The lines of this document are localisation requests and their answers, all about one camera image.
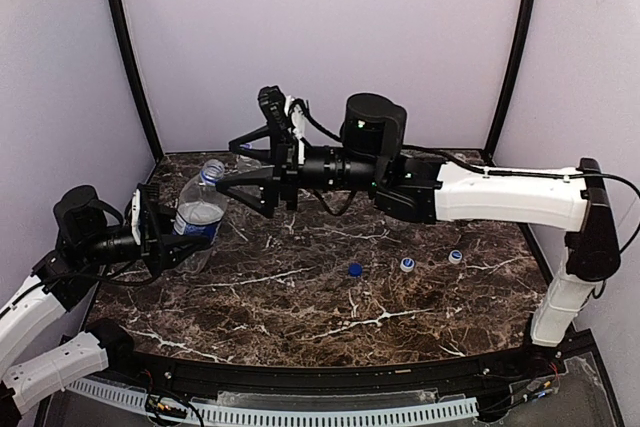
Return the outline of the pepsi label bottle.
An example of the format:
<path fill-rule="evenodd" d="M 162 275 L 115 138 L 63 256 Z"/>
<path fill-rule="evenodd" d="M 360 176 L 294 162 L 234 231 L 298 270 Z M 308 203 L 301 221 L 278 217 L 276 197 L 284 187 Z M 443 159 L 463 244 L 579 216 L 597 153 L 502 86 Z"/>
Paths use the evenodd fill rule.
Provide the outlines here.
<path fill-rule="evenodd" d="M 174 233 L 207 238 L 207 245 L 181 264 L 180 268 L 185 273 L 201 272 L 212 255 L 217 232 L 228 206 L 227 197 L 217 190 L 217 183 L 223 179 L 224 173 L 224 163 L 210 159 L 180 192 Z"/>

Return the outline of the solid blue bottle cap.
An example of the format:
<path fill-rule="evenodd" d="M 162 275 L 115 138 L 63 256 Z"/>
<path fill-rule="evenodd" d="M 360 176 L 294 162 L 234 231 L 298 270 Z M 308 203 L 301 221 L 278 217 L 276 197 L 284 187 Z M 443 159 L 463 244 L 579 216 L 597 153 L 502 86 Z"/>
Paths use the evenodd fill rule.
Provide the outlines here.
<path fill-rule="evenodd" d="M 360 263 L 351 263 L 348 267 L 348 274 L 351 277 L 360 277 L 363 274 L 363 266 Z"/>

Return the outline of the white blue bottle cap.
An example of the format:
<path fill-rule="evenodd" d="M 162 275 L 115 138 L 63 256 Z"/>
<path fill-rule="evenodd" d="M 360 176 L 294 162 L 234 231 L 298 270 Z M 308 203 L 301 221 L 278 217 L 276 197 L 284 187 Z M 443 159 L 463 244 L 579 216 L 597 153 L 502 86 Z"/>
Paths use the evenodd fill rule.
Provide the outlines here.
<path fill-rule="evenodd" d="M 452 264 L 459 264 L 462 261 L 463 255 L 459 250 L 452 250 L 449 253 L 448 260 Z"/>

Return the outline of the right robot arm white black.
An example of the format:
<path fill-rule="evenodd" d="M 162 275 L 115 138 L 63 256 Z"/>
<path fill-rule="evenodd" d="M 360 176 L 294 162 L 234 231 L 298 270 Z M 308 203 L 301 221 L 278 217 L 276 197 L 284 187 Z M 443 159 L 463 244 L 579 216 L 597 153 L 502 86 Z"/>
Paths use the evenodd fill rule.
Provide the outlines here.
<path fill-rule="evenodd" d="M 575 168 L 502 169 L 408 147 L 406 110 L 374 93 L 347 99 L 337 145 L 314 146 L 305 134 L 312 121 L 305 101 L 272 86 L 261 89 L 258 105 L 265 125 L 229 148 L 243 156 L 248 142 L 267 139 L 267 149 L 252 152 L 260 166 L 218 189 L 265 217 L 280 203 L 295 209 L 301 190 L 348 191 L 366 193 L 379 211 L 408 223 L 490 220 L 562 230 L 562 264 L 531 321 L 536 346 L 559 345 L 591 290 L 620 267 L 606 178 L 592 158 Z"/>

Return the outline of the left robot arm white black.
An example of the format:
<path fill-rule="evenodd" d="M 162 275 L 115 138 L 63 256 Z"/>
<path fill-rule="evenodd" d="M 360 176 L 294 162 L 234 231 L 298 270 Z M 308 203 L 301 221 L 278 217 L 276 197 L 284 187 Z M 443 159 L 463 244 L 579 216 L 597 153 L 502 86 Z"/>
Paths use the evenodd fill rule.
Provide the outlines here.
<path fill-rule="evenodd" d="M 175 212 L 157 189 L 140 184 L 120 213 L 91 185 L 72 188 L 53 208 L 56 244 L 1 309 L 1 423 L 16 426 L 41 400 L 88 375 L 129 372 L 134 341 L 116 322 L 100 319 L 70 340 L 29 361 L 18 359 L 41 332 L 71 312 L 98 284 L 122 285 L 107 268 L 141 261 L 153 283 L 204 249 L 203 235 L 175 235 Z"/>

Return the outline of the clear bottle at back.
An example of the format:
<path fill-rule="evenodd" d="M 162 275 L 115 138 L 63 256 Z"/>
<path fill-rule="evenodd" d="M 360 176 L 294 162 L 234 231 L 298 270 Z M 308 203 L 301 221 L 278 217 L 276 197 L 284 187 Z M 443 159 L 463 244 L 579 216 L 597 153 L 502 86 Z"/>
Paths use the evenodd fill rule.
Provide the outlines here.
<path fill-rule="evenodd" d="M 257 159 L 245 155 L 239 155 L 237 158 L 237 170 L 239 173 L 254 171 L 261 167 L 262 163 Z"/>

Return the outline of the left black frame post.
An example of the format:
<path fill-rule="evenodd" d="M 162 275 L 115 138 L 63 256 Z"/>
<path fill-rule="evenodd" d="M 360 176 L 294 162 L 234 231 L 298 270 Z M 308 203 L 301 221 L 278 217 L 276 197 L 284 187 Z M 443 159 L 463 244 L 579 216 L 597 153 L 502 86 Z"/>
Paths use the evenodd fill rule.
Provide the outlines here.
<path fill-rule="evenodd" d="M 164 158 L 164 151 L 152 119 L 151 109 L 146 97 L 142 77 L 138 68 L 131 35 L 129 32 L 123 0 L 107 0 L 112 25 L 116 35 L 122 65 L 134 101 L 137 116 L 154 162 L 158 164 Z"/>

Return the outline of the black frame post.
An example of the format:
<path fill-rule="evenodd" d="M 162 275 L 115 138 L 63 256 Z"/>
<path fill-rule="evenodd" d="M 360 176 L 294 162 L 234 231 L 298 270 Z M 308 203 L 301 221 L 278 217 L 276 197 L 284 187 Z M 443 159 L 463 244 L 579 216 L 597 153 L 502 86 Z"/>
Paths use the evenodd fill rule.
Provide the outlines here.
<path fill-rule="evenodd" d="M 483 153 L 489 161 L 492 161 L 495 157 L 501 134 L 505 126 L 526 46 L 534 4 L 535 0 L 519 1 L 519 8 L 504 78 L 483 148 Z"/>
<path fill-rule="evenodd" d="M 146 97 L 142 77 L 138 68 L 131 35 L 129 32 L 123 0 L 107 0 L 112 25 L 116 35 L 122 65 L 134 101 L 137 116 L 154 162 L 158 164 L 164 158 L 164 151 L 152 119 L 151 109 Z"/>

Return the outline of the black front table rail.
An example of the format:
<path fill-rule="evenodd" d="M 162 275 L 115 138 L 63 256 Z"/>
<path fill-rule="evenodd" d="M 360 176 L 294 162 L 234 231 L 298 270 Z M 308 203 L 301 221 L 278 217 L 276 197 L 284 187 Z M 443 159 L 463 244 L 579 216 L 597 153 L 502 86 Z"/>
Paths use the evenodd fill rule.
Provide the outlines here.
<path fill-rule="evenodd" d="M 535 346 L 526 339 L 520 347 L 442 361 L 379 367 L 258 367 L 191 361 L 133 352 L 101 379 L 154 392 L 216 399 L 223 392 L 293 395 L 356 395 L 407 390 L 439 394 L 495 397 L 517 381 L 552 372 L 575 344 L 571 327 L 558 346 Z"/>

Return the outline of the right black frame post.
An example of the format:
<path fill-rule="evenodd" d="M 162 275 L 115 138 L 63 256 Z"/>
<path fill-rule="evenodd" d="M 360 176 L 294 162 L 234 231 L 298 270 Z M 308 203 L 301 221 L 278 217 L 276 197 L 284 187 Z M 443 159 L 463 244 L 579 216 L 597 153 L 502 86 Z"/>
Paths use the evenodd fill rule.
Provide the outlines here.
<path fill-rule="evenodd" d="M 483 153 L 489 161 L 492 161 L 495 157 L 501 134 L 505 126 L 526 46 L 534 4 L 535 0 L 519 1 L 519 8 L 504 78 L 483 148 Z"/>

